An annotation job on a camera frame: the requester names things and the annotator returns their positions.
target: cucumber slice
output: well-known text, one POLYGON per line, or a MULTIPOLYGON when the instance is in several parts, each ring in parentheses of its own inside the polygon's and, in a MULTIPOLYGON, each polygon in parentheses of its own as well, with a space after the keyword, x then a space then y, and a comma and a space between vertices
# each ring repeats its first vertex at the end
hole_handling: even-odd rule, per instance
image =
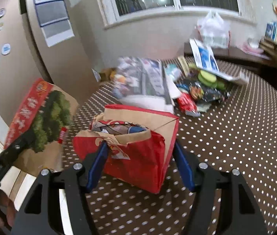
POLYGON ((198 74, 198 80, 203 83, 205 86, 208 86, 208 87, 211 87, 212 86, 212 83, 211 82, 208 82, 207 80, 205 80, 203 78, 203 76, 199 73, 198 74))
POLYGON ((208 82, 211 82, 211 83, 215 83, 217 81, 217 77, 216 75, 213 75, 209 72, 206 72, 206 71, 203 71, 201 70, 200 74, 202 75, 202 77, 207 80, 208 82))
POLYGON ((217 85, 218 85, 218 82, 216 81, 215 83, 213 83, 213 84, 211 85, 211 88, 216 89, 216 88, 217 88, 217 85))
POLYGON ((216 88, 225 91, 227 87, 223 81, 218 80, 216 88))

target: brown tablecloth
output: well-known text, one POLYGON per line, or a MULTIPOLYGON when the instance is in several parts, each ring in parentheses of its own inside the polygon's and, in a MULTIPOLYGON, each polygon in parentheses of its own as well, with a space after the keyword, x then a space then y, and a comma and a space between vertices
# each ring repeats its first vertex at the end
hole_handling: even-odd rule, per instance
MULTIPOLYGON (((177 59, 164 63, 179 64, 177 59)), ((231 75, 241 70, 228 62, 218 61, 218 65, 231 75)), ((277 229, 277 91, 257 75, 243 72, 250 77, 249 84, 235 86, 226 103, 212 106, 201 117, 189 117, 176 109, 180 117, 177 137, 201 162, 223 171, 237 168, 243 173, 272 234, 277 229)), ((64 168, 80 161, 72 146, 73 137, 88 129, 93 116, 102 113, 106 104, 119 103, 111 91, 112 84, 108 83, 79 109, 64 147, 64 168)), ((185 188, 171 161, 157 195, 103 174, 86 198, 99 234, 177 235, 192 208, 194 194, 185 188)), ((215 234, 219 202, 217 190, 207 234, 215 234)))

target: black snack bag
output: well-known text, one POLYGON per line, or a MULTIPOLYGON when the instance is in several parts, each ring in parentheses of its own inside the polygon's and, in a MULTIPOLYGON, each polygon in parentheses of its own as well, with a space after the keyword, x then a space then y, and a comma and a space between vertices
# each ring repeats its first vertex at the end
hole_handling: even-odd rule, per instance
POLYGON ((219 103, 222 103, 230 96, 229 92, 205 86, 196 77, 184 79, 183 83, 189 86, 190 94, 195 101, 210 102, 216 100, 219 103))

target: red sticker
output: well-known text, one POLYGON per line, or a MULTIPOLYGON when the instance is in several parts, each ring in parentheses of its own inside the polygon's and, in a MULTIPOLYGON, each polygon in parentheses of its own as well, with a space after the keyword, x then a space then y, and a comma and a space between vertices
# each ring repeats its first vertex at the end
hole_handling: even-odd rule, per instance
POLYGON ((67 131, 67 128, 66 128, 66 127, 62 127, 62 128, 61 128, 61 131, 60 131, 60 134, 59 134, 59 139, 58 139, 58 143, 59 143, 59 144, 62 144, 63 139, 64 139, 65 134, 66 134, 66 131, 67 131))

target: book spine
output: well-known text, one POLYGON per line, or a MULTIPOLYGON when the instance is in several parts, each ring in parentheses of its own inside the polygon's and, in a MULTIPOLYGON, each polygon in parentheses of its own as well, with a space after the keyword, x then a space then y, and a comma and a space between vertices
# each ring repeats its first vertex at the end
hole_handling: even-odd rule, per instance
POLYGON ((272 38, 271 38, 271 40, 273 40, 273 41, 274 41, 274 39, 275 39, 275 31, 276 31, 276 29, 277 29, 277 23, 274 22, 274 23, 273 23, 272 38))
POLYGON ((277 42, 277 28, 276 28, 276 31, 275 31, 274 42, 277 42))

